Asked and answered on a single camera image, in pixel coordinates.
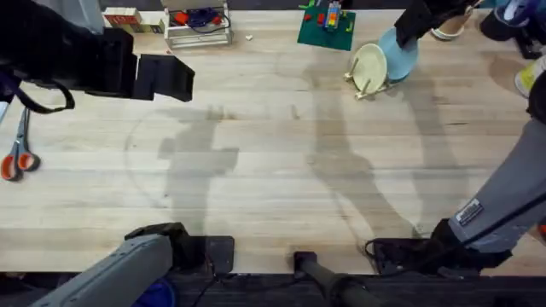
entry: toy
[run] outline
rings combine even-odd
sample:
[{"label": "toy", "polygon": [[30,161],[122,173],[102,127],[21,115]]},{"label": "toy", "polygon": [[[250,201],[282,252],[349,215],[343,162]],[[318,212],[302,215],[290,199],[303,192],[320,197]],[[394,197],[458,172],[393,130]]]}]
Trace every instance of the toy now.
[{"label": "toy", "polygon": [[[311,20],[316,16],[316,22],[307,20],[307,15],[311,16]],[[301,22],[298,43],[351,51],[356,17],[352,12],[343,13],[339,1],[331,2],[328,8],[308,8]]]},{"label": "toy", "polygon": [[339,1],[333,1],[328,5],[328,22],[326,22],[324,25],[328,31],[332,32],[338,28],[338,23],[340,22],[340,12],[341,4]]}]

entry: wooden tabletop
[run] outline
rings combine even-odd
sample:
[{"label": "wooden tabletop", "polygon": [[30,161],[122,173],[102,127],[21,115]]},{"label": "wooden tabletop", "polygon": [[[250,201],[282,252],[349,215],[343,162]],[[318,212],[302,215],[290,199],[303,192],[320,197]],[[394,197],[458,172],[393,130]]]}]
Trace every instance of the wooden tabletop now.
[{"label": "wooden tabletop", "polygon": [[[526,62],[480,35],[479,11],[454,42],[426,35],[398,87],[355,101],[342,78],[351,53],[297,44],[302,14],[233,12],[232,46],[175,52],[196,71],[192,102],[76,93],[73,111],[33,114],[43,165],[0,182],[0,271],[83,270],[129,231],[173,221],[234,236],[236,272],[288,272],[292,252],[312,250],[332,270],[373,273],[366,240],[430,235],[518,139],[529,116],[513,81]],[[353,51],[400,14],[358,12]],[[166,44],[141,35],[136,51]],[[0,126],[2,153],[20,111],[14,102]],[[546,273],[535,237],[514,253],[489,274]]]}]

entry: gray robot arm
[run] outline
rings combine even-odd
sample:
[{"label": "gray robot arm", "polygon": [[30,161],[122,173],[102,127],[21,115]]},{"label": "gray robot arm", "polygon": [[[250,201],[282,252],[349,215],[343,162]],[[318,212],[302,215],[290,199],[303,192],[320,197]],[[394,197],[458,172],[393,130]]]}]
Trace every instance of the gray robot arm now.
[{"label": "gray robot arm", "polygon": [[170,269],[228,274],[233,269],[234,248],[233,237],[191,236],[181,223],[142,227],[126,235],[115,252],[32,307],[132,306]]},{"label": "gray robot arm", "polygon": [[168,236],[132,238],[31,307],[132,306],[171,266],[172,248]]}]

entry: white label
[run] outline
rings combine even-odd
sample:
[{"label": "white label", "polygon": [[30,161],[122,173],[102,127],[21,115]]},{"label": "white label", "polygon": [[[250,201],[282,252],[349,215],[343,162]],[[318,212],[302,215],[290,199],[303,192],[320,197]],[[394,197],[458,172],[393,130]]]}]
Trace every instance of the white label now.
[{"label": "white label", "polygon": [[475,219],[483,210],[484,207],[479,203],[479,200],[473,199],[455,215],[455,219],[461,226],[464,226]]}]

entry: black cable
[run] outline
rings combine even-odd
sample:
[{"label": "black cable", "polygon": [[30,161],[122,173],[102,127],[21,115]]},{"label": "black cable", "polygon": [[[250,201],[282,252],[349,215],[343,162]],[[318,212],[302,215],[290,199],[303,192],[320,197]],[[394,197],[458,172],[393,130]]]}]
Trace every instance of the black cable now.
[{"label": "black cable", "polygon": [[449,248],[449,249],[447,249],[447,250],[445,250],[443,252],[439,252],[436,255],[432,255],[431,257],[421,261],[420,263],[418,263],[417,265],[415,265],[413,267],[409,267],[409,268],[406,268],[406,269],[401,269],[399,271],[392,272],[390,274],[380,275],[380,278],[399,276],[401,274],[405,274],[405,273],[408,273],[410,271],[419,270],[419,269],[423,268],[425,265],[431,263],[434,260],[437,260],[437,259],[439,259],[441,257],[444,257],[444,256],[456,251],[459,248],[464,248],[466,246],[469,246],[469,245],[473,244],[475,241],[482,239],[486,235],[489,235],[493,231],[495,231],[495,230],[501,228],[502,226],[504,226],[506,223],[508,223],[508,222],[512,221],[513,219],[521,216],[522,214],[528,212],[532,208],[542,204],[544,201],[546,201],[546,193],[540,194],[536,199],[529,201],[524,206],[512,211],[511,213],[507,214],[503,218],[501,218],[498,221],[494,222],[491,226],[489,226],[486,229],[482,230],[481,232],[477,233],[475,236],[473,236],[471,238],[468,238],[465,241],[457,244],[456,246],[453,246],[453,247],[451,247],[451,248]]},{"label": "black cable", "polygon": [[227,26],[223,26],[223,27],[220,27],[218,29],[214,29],[214,30],[211,30],[211,31],[200,31],[200,30],[197,30],[195,29],[194,27],[188,25],[188,27],[192,30],[194,30],[194,32],[197,32],[199,34],[211,34],[211,33],[214,33],[216,31],[221,31],[221,30],[225,30],[225,29],[229,29],[231,28],[231,19],[224,13],[224,12],[219,12],[227,21],[228,21],[228,25]]},{"label": "black cable", "polygon": [[191,304],[191,307],[196,307],[199,302],[201,301],[201,299],[203,298],[203,295],[205,295],[206,291],[212,287],[212,285],[214,285],[215,283],[218,282],[218,277],[217,276],[214,276],[211,281],[209,281],[204,287],[203,289],[201,290],[201,292],[199,293],[199,295],[197,296],[197,298],[195,298],[195,301],[193,304]]}]

